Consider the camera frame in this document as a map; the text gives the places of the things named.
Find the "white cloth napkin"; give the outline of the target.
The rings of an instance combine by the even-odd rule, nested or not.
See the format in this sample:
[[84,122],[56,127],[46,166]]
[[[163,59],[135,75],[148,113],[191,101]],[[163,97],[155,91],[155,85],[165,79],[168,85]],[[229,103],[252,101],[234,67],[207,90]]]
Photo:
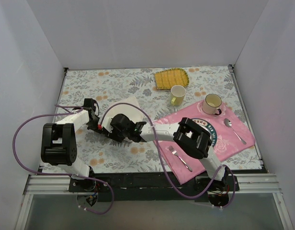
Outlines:
[[[135,105],[138,108],[140,107],[135,96],[131,96],[126,99],[120,100],[118,102],[111,103],[109,105],[109,107],[111,107],[115,104],[118,104],[118,103],[129,103],[129,104]],[[106,116],[104,118],[104,122],[109,121],[110,118],[113,118],[117,114],[124,114],[134,123],[141,122],[144,119],[143,113],[140,112],[138,109],[136,109],[130,105],[120,104],[120,105],[117,105],[114,108],[110,109],[110,111],[106,114]]]

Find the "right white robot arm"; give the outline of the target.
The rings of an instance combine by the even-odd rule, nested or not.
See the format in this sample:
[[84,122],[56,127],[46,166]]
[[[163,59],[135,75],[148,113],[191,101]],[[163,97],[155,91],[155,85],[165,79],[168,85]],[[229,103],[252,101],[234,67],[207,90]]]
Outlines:
[[145,121],[133,122],[124,114],[117,114],[102,122],[106,136],[118,142],[125,138],[139,143],[152,141],[169,141],[176,143],[189,157],[199,160],[211,182],[210,187],[222,190],[228,185],[228,170],[221,166],[214,153],[210,133],[189,118],[182,118],[173,124],[148,124]]

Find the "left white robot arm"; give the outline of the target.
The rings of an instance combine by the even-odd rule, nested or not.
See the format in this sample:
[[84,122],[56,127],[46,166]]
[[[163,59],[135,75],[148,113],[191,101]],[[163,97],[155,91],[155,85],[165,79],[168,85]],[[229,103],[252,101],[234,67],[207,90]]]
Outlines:
[[87,192],[96,191],[97,182],[92,177],[94,174],[92,167],[78,157],[76,131],[83,125],[97,128],[99,117],[95,112],[98,109],[96,100],[86,98],[82,110],[74,108],[74,114],[43,126],[42,162],[61,168],[75,180],[76,186]]

